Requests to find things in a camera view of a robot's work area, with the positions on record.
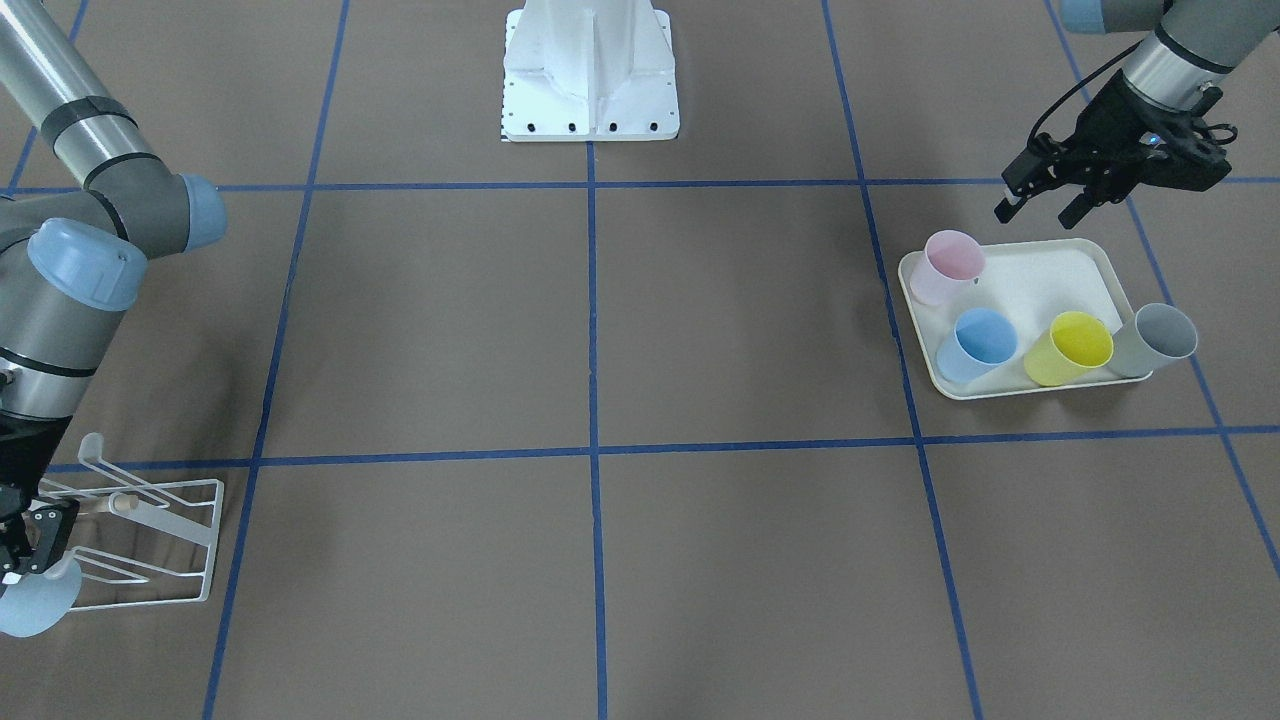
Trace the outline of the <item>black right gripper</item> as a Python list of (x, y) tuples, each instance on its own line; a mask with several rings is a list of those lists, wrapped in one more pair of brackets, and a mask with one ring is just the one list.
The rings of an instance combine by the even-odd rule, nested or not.
[(1, 565), (6, 574), (44, 574), (65, 553), (81, 503), (44, 497), (38, 483), (69, 425), (68, 416), (1, 415)]

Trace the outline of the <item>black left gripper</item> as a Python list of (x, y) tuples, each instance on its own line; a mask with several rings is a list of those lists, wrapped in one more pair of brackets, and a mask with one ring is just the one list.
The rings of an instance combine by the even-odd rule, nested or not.
[(1204, 119), (1221, 99), (1222, 90), (1208, 82), (1194, 90), (1190, 109), (1167, 110), (1116, 73), (1065, 140), (1033, 127), (1027, 146), (1002, 173), (996, 219), (1009, 224), (1030, 199), (1064, 186), (1080, 190), (1059, 214), (1068, 231), (1098, 205), (1121, 202), (1139, 184), (1192, 192), (1215, 187), (1233, 169), (1225, 150), (1233, 126)]

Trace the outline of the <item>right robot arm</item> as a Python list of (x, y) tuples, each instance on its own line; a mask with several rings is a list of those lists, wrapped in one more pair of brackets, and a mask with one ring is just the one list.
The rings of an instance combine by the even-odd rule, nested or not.
[(218, 242), (227, 208), (172, 172), (41, 1), (5, 1), (3, 86), (79, 183), (3, 200), (3, 584), (46, 573), (76, 502), (38, 483), (148, 264)]

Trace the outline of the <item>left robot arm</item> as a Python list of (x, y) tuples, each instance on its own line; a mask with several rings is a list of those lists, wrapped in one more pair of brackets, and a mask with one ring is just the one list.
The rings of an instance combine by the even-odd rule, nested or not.
[(1064, 186), (1079, 188), (1059, 214), (1071, 229), (1138, 186), (1204, 192), (1229, 176), (1225, 147), (1236, 128), (1204, 118), (1222, 97), (1222, 81), (1277, 31), (1277, 3), (1061, 1), (1059, 17), (1073, 33), (1139, 40), (1098, 69), (1106, 83), (1069, 137), (1057, 141), (1032, 127), (1002, 173), (1000, 222)]

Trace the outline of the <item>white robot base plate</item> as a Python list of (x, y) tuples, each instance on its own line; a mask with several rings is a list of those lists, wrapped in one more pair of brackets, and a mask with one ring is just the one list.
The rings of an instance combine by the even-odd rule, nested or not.
[(646, 142), (681, 129), (669, 14), (650, 1), (526, 1), (504, 22), (500, 137)]

